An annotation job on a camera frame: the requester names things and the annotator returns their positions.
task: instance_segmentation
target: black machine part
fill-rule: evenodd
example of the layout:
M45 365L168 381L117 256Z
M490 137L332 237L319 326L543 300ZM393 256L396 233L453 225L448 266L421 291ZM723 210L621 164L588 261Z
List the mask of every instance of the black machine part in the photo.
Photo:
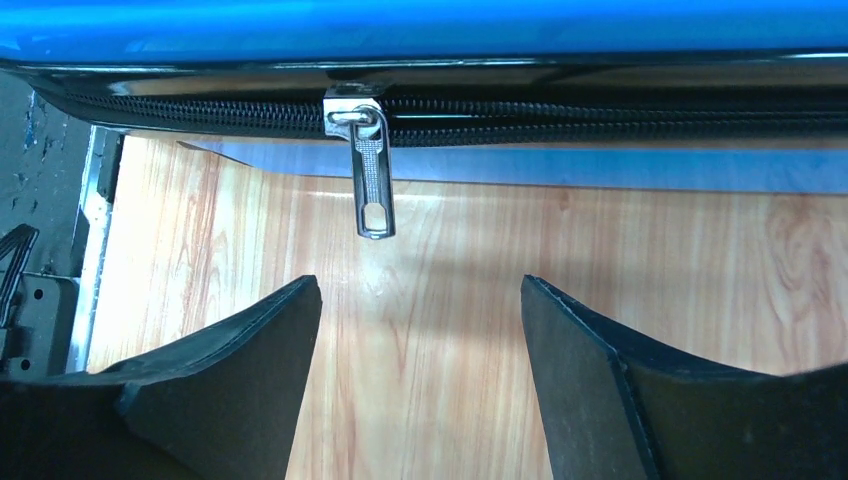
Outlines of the black machine part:
M0 380L0 478L282 478L320 315L302 277L102 373Z
M848 364L788 377L740 370L540 278L525 278L521 298L555 478L848 478Z
M0 238L0 372L10 378L64 373L79 289L73 280L25 273L38 230L21 224Z

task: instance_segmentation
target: zipper pull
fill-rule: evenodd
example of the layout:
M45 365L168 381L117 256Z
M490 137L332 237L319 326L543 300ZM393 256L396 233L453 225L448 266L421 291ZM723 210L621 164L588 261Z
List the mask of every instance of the zipper pull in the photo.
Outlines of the zipper pull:
M324 96L324 133L350 142L357 232L372 240L395 234L389 125L374 99L380 93L376 87L346 84Z

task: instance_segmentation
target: glossy blue surface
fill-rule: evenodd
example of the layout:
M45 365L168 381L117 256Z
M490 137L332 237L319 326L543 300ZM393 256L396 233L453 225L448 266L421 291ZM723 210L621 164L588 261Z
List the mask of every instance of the glossy blue surface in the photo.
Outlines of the glossy blue surface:
M0 58L21 62L340 61L848 47L844 0L3 3Z

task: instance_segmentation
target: blue panel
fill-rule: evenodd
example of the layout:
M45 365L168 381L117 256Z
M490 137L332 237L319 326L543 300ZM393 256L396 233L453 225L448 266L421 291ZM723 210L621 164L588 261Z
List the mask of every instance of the blue panel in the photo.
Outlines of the blue panel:
M344 145L194 145L271 172L351 176ZM439 182L846 194L848 151L396 148L392 174Z
M848 47L844 0L30 0L0 58L305 61Z

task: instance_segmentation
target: wooden floor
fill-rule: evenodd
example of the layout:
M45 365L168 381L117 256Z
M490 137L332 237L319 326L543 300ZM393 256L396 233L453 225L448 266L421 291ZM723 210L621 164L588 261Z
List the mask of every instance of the wooden floor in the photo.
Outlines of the wooden floor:
M373 242L351 189L128 139L90 369L316 274L288 478L535 479L525 273L725 363L848 359L848 198L398 182L398 235Z

